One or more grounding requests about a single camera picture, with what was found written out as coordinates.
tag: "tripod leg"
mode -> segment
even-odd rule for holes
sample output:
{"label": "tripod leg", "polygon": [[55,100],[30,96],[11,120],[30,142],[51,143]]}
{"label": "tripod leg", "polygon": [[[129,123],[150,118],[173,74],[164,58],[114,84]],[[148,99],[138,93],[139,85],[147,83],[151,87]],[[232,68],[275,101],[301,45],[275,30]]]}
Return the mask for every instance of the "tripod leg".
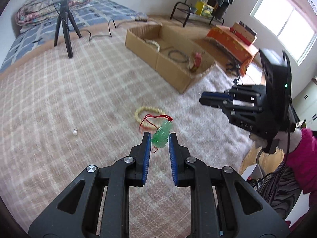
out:
{"label": "tripod leg", "polygon": [[74,19],[74,17],[73,17],[73,15],[72,15],[70,10],[68,10],[68,18],[69,18],[70,23],[74,27],[74,30],[76,31],[78,37],[81,38],[82,35],[81,35],[81,33],[80,33],[79,29],[78,29],[78,26],[77,26],[77,24],[75,22],[75,19]]}
{"label": "tripod leg", "polygon": [[59,28],[61,26],[61,17],[58,15],[57,18],[57,23],[56,23],[56,30],[55,30],[55,40],[54,40],[54,46],[57,46],[57,41],[58,41],[58,33],[59,33]]}
{"label": "tripod leg", "polygon": [[64,33],[64,39],[66,44],[66,50],[69,58],[73,57],[73,51],[72,51],[72,45],[70,43],[70,36],[69,36],[69,30],[68,30],[68,18],[67,18],[67,11],[63,11],[61,16],[65,21],[62,22],[63,26],[63,33]]}

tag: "black tripod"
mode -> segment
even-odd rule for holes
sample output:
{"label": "black tripod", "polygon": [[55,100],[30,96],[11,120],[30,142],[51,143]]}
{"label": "black tripod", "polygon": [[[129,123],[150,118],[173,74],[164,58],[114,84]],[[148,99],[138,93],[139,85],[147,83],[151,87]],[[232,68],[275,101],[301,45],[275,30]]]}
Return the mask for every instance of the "black tripod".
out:
{"label": "black tripod", "polygon": [[69,10],[68,2],[67,0],[61,0],[61,7],[60,7],[60,13],[58,15],[57,24],[56,24],[56,31],[55,31],[55,40],[54,40],[54,46],[57,46],[57,40],[58,40],[58,33],[59,29],[62,23],[63,26],[63,33],[64,33],[64,39],[67,49],[67,54],[69,58],[73,57],[73,51],[72,51],[72,45],[70,43],[70,37],[69,37],[69,28],[68,28],[68,18],[72,26],[74,27],[74,30],[76,31],[79,38],[82,37],[80,34],[80,31],[77,27],[77,24],[74,20],[74,17],[72,13]]}

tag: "window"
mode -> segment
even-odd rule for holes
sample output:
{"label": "window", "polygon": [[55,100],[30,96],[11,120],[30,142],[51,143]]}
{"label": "window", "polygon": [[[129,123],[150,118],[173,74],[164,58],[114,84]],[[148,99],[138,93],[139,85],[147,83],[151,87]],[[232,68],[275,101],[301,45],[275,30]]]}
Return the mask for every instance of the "window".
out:
{"label": "window", "polygon": [[316,41],[316,33],[287,0],[258,0],[251,16],[277,36],[298,64]]}

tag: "wooden floor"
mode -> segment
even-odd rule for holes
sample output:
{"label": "wooden floor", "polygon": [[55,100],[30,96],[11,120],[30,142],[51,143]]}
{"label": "wooden floor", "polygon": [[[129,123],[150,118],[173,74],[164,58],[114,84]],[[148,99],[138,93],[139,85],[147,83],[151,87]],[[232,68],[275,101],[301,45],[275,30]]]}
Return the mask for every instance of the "wooden floor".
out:
{"label": "wooden floor", "polygon": [[[155,16],[150,15],[149,18],[156,20],[156,22],[162,23],[164,25],[168,25],[172,27],[175,31],[187,36],[188,38],[195,41],[198,45],[204,48],[208,53],[210,53],[215,60],[217,61],[218,65],[221,69],[227,74],[230,75],[227,71],[228,66],[227,63],[230,62],[230,58],[219,48],[211,44],[210,42],[204,40],[204,37],[209,32],[212,26],[208,26],[208,23],[199,22],[195,20],[189,20],[186,27],[183,28],[183,25],[176,21],[170,20],[168,16]],[[262,84],[265,85],[265,76],[262,72],[262,68],[260,67],[259,63],[251,64],[251,66],[247,70],[247,75],[242,78],[242,83],[245,84]],[[246,158],[243,160],[240,170],[240,173],[250,165],[256,163],[256,156],[260,149],[255,149],[254,147],[250,150]],[[280,162],[283,160],[283,151],[277,150],[277,152],[273,155],[269,155],[266,153],[262,153],[259,163],[262,169],[266,172],[274,171]]]}

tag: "beige checkered tablecloth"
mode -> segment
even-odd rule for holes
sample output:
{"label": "beige checkered tablecloth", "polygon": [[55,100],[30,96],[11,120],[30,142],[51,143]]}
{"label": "beige checkered tablecloth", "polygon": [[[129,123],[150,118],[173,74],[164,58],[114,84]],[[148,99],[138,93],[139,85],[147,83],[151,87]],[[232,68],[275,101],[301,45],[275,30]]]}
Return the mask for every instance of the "beige checkered tablecloth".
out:
{"label": "beige checkered tablecloth", "polygon": [[[25,230],[87,165],[113,164],[141,143],[141,105],[172,116],[179,143],[210,166],[238,169],[251,147],[221,110],[199,104],[201,92],[231,88],[220,68],[180,95],[126,49],[124,28],[113,36],[72,41],[72,59],[58,45],[0,82],[0,193]],[[151,154],[146,186],[130,190],[130,236],[186,237],[190,208],[189,188],[173,185],[168,149]]]}

